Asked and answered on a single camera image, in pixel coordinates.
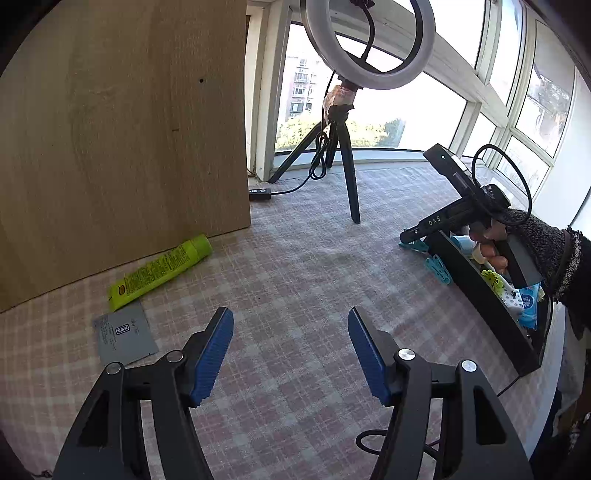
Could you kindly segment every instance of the knit sleeve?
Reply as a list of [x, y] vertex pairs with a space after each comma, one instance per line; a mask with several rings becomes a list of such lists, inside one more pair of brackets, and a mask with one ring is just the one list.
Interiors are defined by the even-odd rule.
[[[509, 210], [508, 216], [512, 220], [521, 220], [526, 213]], [[549, 287], [553, 281], [556, 282], [555, 290], [551, 292], [554, 299], [581, 313], [584, 309], [582, 299], [590, 292], [591, 242], [579, 231], [570, 228], [560, 230], [534, 215], [523, 225], [507, 227], [507, 231], [518, 235], [526, 244], [545, 284]], [[570, 236], [570, 248], [566, 253], [566, 263], [560, 269], [567, 236]], [[560, 278], [555, 278], [559, 270]]]

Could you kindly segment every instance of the metal screw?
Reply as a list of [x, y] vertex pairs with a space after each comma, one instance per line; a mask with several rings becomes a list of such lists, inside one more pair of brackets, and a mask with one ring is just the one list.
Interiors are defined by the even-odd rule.
[[462, 368], [466, 372], [475, 372], [478, 367], [476, 366], [476, 364], [472, 360], [464, 360], [462, 362]]
[[118, 364], [117, 362], [113, 362], [109, 365], [107, 365], [107, 374], [109, 375], [115, 375], [118, 374], [119, 372], [121, 372], [121, 364]]
[[398, 356], [402, 360], [412, 360], [414, 358], [414, 352], [408, 348], [402, 348], [398, 351]]
[[166, 354], [166, 360], [170, 363], [175, 364], [176, 362], [180, 362], [183, 359], [183, 353], [181, 350], [173, 350], [172, 352], [168, 352]]

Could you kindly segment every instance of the ring light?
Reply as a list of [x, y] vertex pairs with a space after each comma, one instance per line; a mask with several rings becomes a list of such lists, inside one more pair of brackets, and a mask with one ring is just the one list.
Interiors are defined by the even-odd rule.
[[435, 43], [435, 16], [429, 0], [410, 0], [417, 20], [414, 45], [394, 70], [374, 73], [355, 63], [336, 39], [330, 19], [330, 0], [301, 0], [306, 33], [324, 62], [348, 81], [374, 90], [391, 90], [414, 80], [426, 67]]

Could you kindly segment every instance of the blue clip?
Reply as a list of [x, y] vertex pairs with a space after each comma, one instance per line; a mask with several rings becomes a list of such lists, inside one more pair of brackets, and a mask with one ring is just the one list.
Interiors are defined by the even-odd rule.
[[447, 268], [443, 264], [443, 261], [441, 261], [441, 258], [439, 258], [439, 255], [433, 255], [432, 258], [427, 258], [425, 260], [425, 265], [429, 270], [435, 273], [435, 276], [444, 285], [449, 285], [452, 282], [452, 276], [447, 271]]
[[415, 252], [429, 252], [429, 246], [422, 240], [415, 240], [411, 244], [403, 244], [402, 242], [399, 242], [398, 246], [408, 250], [414, 250]]

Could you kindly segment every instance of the black tray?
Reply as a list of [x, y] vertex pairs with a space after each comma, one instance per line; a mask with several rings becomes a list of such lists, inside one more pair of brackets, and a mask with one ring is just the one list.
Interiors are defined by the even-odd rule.
[[425, 243], [431, 255], [437, 254], [441, 258], [453, 281], [495, 334], [517, 373], [523, 377], [539, 369], [552, 319], [552, 303], [548, 298], [538, 303], [538, 329], [524, 328], [511, 317], [505, 304], [448, 235], [442, 231], [432, 233], [426, 237]]

